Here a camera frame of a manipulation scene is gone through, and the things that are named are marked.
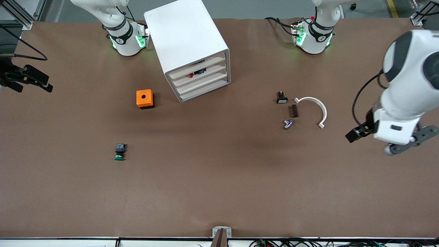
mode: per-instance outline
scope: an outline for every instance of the white robotic arm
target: white robotic arm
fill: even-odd
[[[421,128],[419,120],[439,106],[439,32],[412,30],[397,38],[387,50],[383,72],[389,82],[366,122],[349,132],[353,142],[373,133],[388,142],[394,155],[436,136],[437,128]]]
[[[128,21],[117,9],[125,7],[129,0],[71,0],[88,11],[104,25],[113,47],[124,56],[137,54],[148,45],[149,31],[144,25]]]
[[[312,0],[316,6],[314,19],[307,19],[292,28],[294,43],[305,52],[318,54],[323,52],[332,38],[332,32],[341,17],[341,4],[352,4],[359,0]]]

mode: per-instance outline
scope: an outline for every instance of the white semicircular part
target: white semicircular part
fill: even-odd
[[[312,101],[312,102],[318,104],[318,105],[320,106],[320,108],[322,108],[323,119],[322,119],[322,121],[319,123],[319,127],[323,129],[323,128],[325,127],[325,125],[323,124],[323,122],[325,122],[326,117],[328,116],[328,111],[326,110],[326,106],[322,103],[322,101],[320,101],[320,100],[318,100],[318,99],[316,99],[316,98],[313,98],[313,97],[303,97],[303,98],[301,98],[301,99],[298,99],[298,98],[295,98],[295,99],[294,99],[294,101],[296,101],[296,103],[299,103],[299,102],[304,101],[304,100]]]

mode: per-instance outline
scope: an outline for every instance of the orange box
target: orange box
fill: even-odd
[[[154,108],[154,94],[152,93],[151,89],[137,91],[136,102],[137,106],[142,110]]]

